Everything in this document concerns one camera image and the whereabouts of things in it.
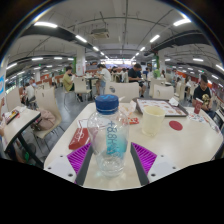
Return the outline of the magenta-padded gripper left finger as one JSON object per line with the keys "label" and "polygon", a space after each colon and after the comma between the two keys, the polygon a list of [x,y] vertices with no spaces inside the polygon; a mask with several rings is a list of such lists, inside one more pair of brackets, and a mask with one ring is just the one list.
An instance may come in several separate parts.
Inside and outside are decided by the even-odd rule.
{"label": "magenta-padded gripper left finger", "polygon": [[68,155],[59,155],[44,170],[82,186],[86,178],[92,153],[91,144],[88,143]]}

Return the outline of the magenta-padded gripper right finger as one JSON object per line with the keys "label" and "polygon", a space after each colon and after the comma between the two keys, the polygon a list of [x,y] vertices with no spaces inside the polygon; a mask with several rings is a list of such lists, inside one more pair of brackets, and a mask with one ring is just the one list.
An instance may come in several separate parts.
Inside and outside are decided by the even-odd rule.
{"label": "magenta-padded gripper right finger", "polygon": [[137,143],[131,143],[130,152],[142,186],[179,170],[166,155],[155,154]]}

